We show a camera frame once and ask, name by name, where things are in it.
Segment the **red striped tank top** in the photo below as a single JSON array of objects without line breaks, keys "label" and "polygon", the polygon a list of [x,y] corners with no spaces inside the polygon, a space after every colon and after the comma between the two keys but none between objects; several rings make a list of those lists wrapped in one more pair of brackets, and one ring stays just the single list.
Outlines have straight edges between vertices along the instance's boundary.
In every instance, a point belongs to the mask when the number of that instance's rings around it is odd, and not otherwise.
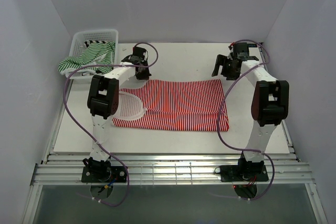
[{"label": "red striped tank top", "polygon": [[149,80],[140,88],[123,88],[116,127],[166,131],[229,130],[225,95],[219,79],[191,82]]}]

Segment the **green striped tank top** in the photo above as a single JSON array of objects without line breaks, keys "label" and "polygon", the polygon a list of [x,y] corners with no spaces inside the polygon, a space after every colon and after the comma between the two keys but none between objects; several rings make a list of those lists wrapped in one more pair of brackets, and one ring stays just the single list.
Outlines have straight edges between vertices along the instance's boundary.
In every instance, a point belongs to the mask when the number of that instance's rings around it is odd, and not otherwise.
[{"label": "green striped tank top", "polygon": [[113,67],[111,55],[114,53],[115,43],[107,41],[106,44],[92,44],[88,48],[84,46],[84,51],[79,57],[68,56],[58,65],[58,72],[61,75],[70,74],[74,70],[87,65],[103,65],[103,67],[89,67],[79,70],[77,73],[82,73],[84,76],[90,74],[106,74]]}]

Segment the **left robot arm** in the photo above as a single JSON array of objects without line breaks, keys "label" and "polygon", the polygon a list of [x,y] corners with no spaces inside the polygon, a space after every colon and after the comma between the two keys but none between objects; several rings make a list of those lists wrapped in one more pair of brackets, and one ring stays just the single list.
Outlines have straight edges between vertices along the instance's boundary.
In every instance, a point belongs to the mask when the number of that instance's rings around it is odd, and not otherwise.
[{"label": "left robot arm", "polygon": [[149,64],[147,50],[138,46],[133,47],[131,55],[126,56],[119,67],[113,67],[110,72],[92,77],[87,106],[93,123],[93,140],[90,157],[83,160],[87,175],[94,180],[105,182],[114,177],[118,182],[125,182],[127,169],[112,167],[112,155],[103,147],[109,138],[109,125],[113,116],[118,112],[119,87],[130,77],[138,80],[149,80]]}]

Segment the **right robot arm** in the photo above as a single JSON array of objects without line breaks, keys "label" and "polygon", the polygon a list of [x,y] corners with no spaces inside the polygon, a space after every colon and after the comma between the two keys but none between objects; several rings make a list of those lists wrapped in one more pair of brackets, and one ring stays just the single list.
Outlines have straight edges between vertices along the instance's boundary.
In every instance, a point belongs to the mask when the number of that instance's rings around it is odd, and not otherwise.
[{"label": "right robot arm", "polygon": [[239,40],[229,45],[227,56],[218,55],[212,75],[221,74],[234,84],[246,77],[254,86],[251,102],[253,128],[245,148],[239,148],[236,165],[223,165],[215,169],[222,182],[266,182],[268,174],[264,159],[270,137],[276,127],[288,116],[289,83],[278,80],[265,69],[266,62],[250,55],[251,40]]}]

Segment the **black white striped tank top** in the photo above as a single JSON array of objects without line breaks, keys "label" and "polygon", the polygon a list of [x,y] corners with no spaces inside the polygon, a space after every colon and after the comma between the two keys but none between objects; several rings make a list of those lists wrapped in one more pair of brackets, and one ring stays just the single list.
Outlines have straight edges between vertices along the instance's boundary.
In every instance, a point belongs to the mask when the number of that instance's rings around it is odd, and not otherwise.
[{"label": "black white striped tank top", "polygon": [[84,42],[84,45],[86,48],[88,48],[92,44],[106,44],[107,42],[104,40],[86,40]]}]

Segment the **blue table label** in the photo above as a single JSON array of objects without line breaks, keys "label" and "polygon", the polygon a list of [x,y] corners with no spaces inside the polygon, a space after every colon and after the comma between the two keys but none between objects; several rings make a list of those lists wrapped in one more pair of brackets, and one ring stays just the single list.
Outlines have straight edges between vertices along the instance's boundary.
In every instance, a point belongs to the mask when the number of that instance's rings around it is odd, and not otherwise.
[{"label": "blue table label", "polygon": [[255,43],[248,43],[249,48],[257,48],[258,46]]}]

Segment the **white plastic basket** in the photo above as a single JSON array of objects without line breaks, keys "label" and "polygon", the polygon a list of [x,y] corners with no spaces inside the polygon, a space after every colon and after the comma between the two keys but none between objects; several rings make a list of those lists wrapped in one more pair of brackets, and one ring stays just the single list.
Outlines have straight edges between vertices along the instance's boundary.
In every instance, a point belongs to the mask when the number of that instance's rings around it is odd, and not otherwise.
[{"label": "white plastic basket", "polygon": [[118,35],[119,33],[116,29],[95,29],[77,32],[73,36],[69,55],[79,57],[84,51],[85,41],[87,40],[109,41],[115,43],[115,50],[111,55],[112,64],[118,64]]}]

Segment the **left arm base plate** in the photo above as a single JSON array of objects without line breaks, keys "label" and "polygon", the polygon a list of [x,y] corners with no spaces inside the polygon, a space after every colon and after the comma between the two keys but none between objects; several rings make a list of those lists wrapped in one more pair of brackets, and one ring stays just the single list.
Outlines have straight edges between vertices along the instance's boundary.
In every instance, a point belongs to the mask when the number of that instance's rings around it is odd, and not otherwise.
[{"label": "left arm base plate", "polygon": [[115,183],[127,182],[126,170],[123,166],[111,166],[106,171],[97,171],[87,167],[83,168],[82,183],[109,183],[111,181]]}]

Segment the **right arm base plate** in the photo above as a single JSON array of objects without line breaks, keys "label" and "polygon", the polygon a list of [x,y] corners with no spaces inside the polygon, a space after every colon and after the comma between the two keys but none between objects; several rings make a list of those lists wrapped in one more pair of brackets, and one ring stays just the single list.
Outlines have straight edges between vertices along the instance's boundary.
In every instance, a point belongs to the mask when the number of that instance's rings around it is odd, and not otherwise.
[{"label": "right arm base plate", "polygon": [[242,172],[238,165],[222,165],[214,169],[214,174],[219,175],[222,182],[267,182],[269,180],[266,167],[261,173]]}]

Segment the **aluminium rail frame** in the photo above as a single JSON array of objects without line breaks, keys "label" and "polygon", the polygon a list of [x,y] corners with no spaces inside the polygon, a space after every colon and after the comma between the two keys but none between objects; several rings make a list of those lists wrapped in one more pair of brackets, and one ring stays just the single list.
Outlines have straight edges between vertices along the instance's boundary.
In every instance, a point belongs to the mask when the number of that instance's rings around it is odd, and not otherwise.
[{"label": "aluminium rail frame", "polygon": [[[227,43],[154,43],[148,48],[153,79],[167,81],[208,80],[218,54],[228,54]],[[72,84],[68,106],[58,118],[46,161],[38,165],[34,185],[79,185],[82,160],[91,150],[87,131],[92,121],[87,109],[89,86]],[[253,120],[250,114],[254,88],[241,79],[227,97],[229,130],[177,132],[113,127],[107,146],[128,167],[131,185],[219,184],[214,169],[236,164],[239,153],[227,144],[244,147]]]}]

